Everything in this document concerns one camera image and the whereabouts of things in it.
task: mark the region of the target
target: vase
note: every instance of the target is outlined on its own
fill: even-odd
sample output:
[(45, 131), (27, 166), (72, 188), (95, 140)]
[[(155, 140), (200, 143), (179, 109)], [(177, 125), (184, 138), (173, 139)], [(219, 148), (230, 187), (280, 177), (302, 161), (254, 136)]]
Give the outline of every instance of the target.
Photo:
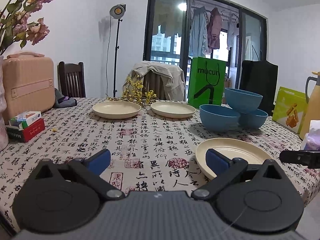
[(7, 103), (4, 99), (4, 87), (2, 83), (3, 72), (2, 72), (3, 56), (0, 56), (0, 151), (7, 147), (9, 140), (7, 131), (5, 129), (4, 120), (2, 117), (3, 111), (7, 108)]

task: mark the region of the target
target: chinese calligraphy tablecloth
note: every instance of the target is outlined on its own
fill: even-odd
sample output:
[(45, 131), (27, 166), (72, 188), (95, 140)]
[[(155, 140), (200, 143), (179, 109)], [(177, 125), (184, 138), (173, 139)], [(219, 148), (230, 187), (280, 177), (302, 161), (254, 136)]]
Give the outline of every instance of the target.
[(132, 119), (106, 120), (92, 112), (92, 106), (104, 100), (79, 98), (75, 107), (51, 109), (43, 115), (45, 131), (28, 143), (12, 141), (0, 152), (0, 212), (16, 231), (13, 199), (41, 159), (66, 163), (75, 157), (88, 158), (102, 148), (112, 156), (101, 177), (125, 193), (185, 190), (190, 194), (208, 181), (197, 165), (196, 147), (215, 137), (236, 138), (265, 150), (284, 169), (305, 205), (320, 190), (319, 170), (280, 163), (279, 153), (299, 149), (301, 140), (271, 119), (260, 130), (237, 128), (215, 134), (203, 127), (199, 111), (190, 119), (174, 120), (145, 107)]

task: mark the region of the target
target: power cord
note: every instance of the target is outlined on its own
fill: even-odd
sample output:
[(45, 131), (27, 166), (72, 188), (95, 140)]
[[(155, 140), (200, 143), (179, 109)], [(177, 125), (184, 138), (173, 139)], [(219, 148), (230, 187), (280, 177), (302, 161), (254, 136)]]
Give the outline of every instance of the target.
[(110, 31), (109, 31), (109, 42), (108, 42), (108, 49), (107, 49), (107, 63), (106, 63), (106, 77), (107, 77), (107, 98), (108, 98), (108, 54), (109, 54), (109, 45), (110, 45), (110, 36), (111, 36), (111, 16), (110, 16)]

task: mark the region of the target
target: suitcase handle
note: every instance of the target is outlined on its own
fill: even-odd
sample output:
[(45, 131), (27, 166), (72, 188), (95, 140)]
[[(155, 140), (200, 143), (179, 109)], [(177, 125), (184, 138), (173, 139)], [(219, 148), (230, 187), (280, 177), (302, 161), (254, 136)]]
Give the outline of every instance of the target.
[(20, 57), (20, 56), (33, 56), (33, 57), (44, 57), (43, 54), (39, 54), (39, 53), (35, 53), (35, 52), (31, 52), (31, 51), (25, 51), (25, 52), (20, 52), (17, 54), (11, 54), (8, 55), (7, 58), (14, 58), (14, 57)]

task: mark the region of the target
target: wooden chair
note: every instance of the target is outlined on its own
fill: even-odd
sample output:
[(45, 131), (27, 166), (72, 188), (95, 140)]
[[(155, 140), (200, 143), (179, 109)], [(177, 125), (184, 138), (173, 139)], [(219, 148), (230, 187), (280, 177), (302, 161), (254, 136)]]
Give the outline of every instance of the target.
[(63, 61), (58, 65), (61, 93), (66, 97), (85, 98), (83, 62), (79, 64)]
[(164, 93), (164, 86), (161, 76), (155, 74), (153, 71), (149, 71), (143, 78), (143, 89), (144, 94), (147, 91), (153, 90), (159, 100), (167, 100)]

